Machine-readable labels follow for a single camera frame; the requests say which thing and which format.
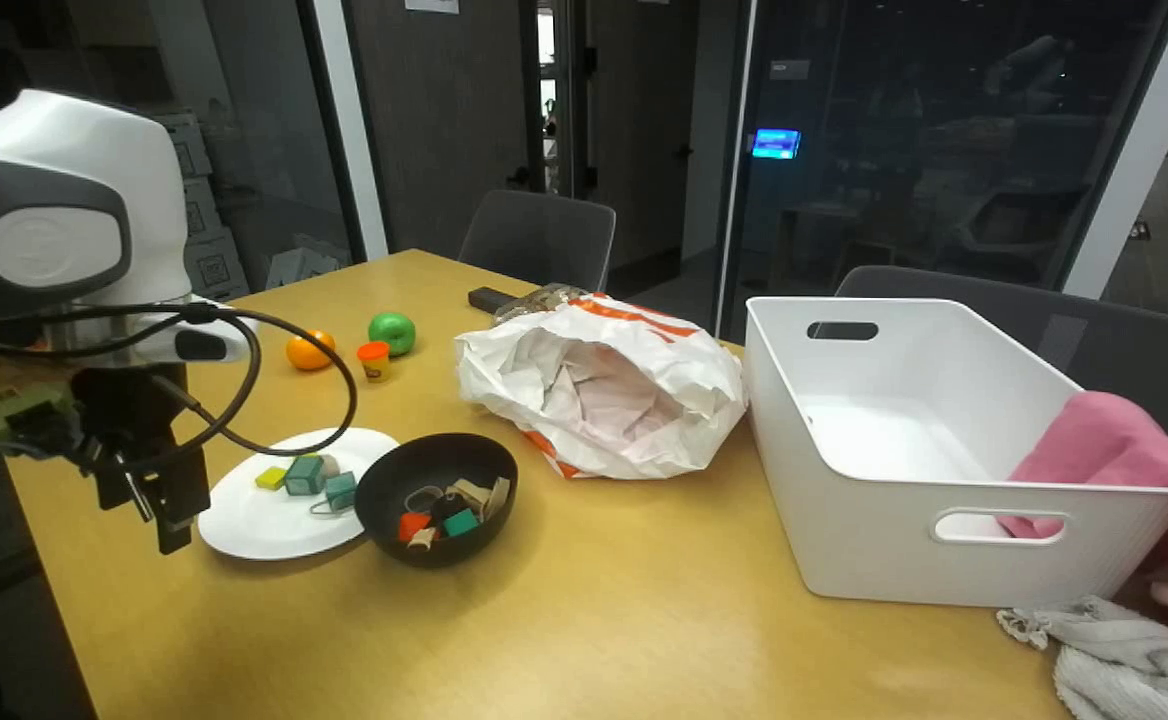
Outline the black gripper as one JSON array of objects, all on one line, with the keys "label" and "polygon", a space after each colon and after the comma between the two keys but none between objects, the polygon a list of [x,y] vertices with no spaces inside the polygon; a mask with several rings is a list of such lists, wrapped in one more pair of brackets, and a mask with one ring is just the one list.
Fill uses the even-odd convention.
[{"label": "black gripper", "polygon": [[192,517],[209,508],[204,450],[179,446],[172,421],[184,410],[190,370],[155,367],[90,367],[74,375],[85,426],[85,472],[97,501],[118,508],[134,501],[155,520],[166,556],[192,545]]}]

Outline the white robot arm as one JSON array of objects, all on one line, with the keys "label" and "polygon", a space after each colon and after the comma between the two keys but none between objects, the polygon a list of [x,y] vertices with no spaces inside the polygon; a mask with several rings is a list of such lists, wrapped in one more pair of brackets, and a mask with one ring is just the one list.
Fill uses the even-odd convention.
[{"label": "white robot arm", "polygon": [[198,358],[259,358],[252,322],[184,266],[166,124],[30,86],[0,109],[0,450],[67,461],[176,553],[209,508],[204,444],[176,436]]}]

